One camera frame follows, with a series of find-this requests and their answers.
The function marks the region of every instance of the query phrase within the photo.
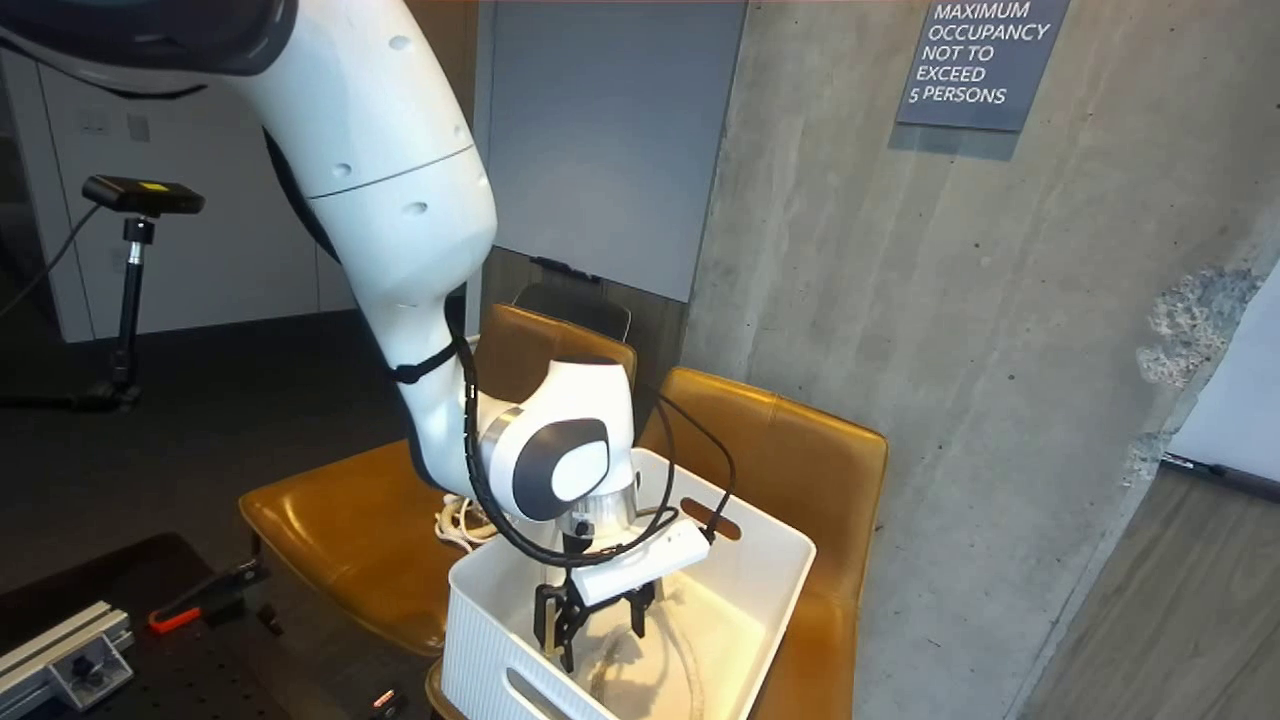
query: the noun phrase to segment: wall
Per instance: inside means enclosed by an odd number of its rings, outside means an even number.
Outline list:
[[[114,101],[2,51],[22,179],[54,254],[88,213],[88,174],[176,179],[201,214],[158,214],[144,260],[138,333],[352,309],[349,281],[312,242],[267,165],[260,120],[223,87],[186,101]],[[96,213],[51,270],[64,341],[110,341],[123,294],[123,214]]]
[[[408,0],[408,12],[425,29],[454,103],[472,117],[479,0]]]
[[[683,359],[891,438],[860,715],[1014,715],[1150,481],[1187,270],[1276,254],[1280,4],[1073,0],[1029,128],[895,131],[922,0],[757,0]]]
[[[744,0],[491,0],[484,18],[494,242],[683,304]]]
[[[0,73],[0,139],[10,139],[10,108],[6,108],[6,83]]]

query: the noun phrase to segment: concrete pillar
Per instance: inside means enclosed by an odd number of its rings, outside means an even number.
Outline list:
[[[886,430],[860,715],[993,720],[1210,367],[1150,311],[1270,269],[1280,4],[1073,0],[1010,139],[891,122],[922,8],[753,4],[683,365]]]

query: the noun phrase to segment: gray wall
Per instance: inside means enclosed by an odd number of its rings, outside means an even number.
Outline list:
[[[744,0],[491,0],[479,147],[500,242],[688,301]]]
[[[6,108],[6,83],[0,73],[0,139],[10,139],[10,108]]]
[[[683,359],[886,430],[860,715],[993,720],[1216,365],[1156,304],[1270,269],[1280,4],[1073,0],[1014,145],[891,128],[918,18],[753,4]]]

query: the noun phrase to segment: white wall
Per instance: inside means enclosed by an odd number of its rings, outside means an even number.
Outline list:
[[[1253,294],[1229,354],[1169,450],[1280,483],[1280,270]]]

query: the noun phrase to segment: chair backrest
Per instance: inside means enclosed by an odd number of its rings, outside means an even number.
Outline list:
[[[612,341],[633,341],[633,311],[624,304],[608,301],[597,285],[540,281],[540,285],[528,285],[516,294],[516,304],[530,309],[540,314],[571,319],[571,324],[591,329]]]
[[[811,715],[819,707],[817,715],[846,715],[854,614],[886,469],[883,437],[767,388],[696,367],[673,367],[663,394],[731,450],[741,501],[801,527],[817,544],[792,632],[757,710]],[[679,413],[667,413],[673,438],[650,413],[639,444],[713,483],[728,483],[724,450]]]
[[[635,351],[624,341],[516,304],[486,304],[477,354],[486,394],[530,394],[547,376],[547,359],[624,365],[635,376]]]

